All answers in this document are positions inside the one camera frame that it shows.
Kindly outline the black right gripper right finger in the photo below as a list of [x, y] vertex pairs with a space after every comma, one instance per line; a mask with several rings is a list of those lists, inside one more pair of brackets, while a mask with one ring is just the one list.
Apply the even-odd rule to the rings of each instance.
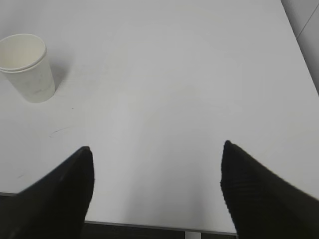
[[228, 140], [220, 185], [239, 239], [319, 237], [319, 201]]

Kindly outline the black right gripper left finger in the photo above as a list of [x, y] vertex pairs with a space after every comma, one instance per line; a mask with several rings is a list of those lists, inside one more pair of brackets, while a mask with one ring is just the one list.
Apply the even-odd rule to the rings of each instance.
[[79, 239], [94, 191], [94, 162], [83, 146], [42, 179], [0, 203], [2, 239]]

